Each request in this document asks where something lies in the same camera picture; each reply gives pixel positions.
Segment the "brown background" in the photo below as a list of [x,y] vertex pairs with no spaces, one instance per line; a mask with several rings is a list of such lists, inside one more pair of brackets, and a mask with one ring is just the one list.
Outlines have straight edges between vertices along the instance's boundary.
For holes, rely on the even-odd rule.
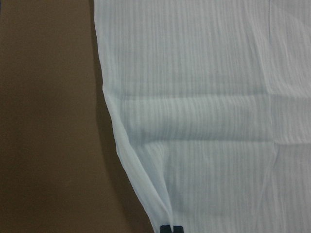
[[0,232],[153,232],[116,155],[93,0],[1,2]]

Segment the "white fabric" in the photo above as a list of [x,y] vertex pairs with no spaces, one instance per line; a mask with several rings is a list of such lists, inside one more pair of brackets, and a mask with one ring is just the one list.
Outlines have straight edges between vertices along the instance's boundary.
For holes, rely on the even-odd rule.
[[95,0],[117,153],[156,233],[311,232],[310,12]]

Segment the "cloth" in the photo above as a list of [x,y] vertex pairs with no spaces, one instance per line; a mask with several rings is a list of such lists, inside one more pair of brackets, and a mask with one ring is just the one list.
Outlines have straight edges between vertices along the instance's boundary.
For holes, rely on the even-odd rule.
[[311,232],[310,12],[95,0],[117,153],[155,233]]

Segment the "brown surface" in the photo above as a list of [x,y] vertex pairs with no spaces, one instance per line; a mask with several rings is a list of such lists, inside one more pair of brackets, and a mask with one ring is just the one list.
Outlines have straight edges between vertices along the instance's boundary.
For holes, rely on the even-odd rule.
[[2,0],[1,233],[153,232],[101,75],[92,0]]

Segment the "striped fabric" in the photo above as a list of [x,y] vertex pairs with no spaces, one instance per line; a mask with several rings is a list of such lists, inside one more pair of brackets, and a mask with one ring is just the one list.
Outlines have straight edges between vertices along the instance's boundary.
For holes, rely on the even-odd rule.
[[95,0],[117,153],[155,233],[311,233],[310,12]]

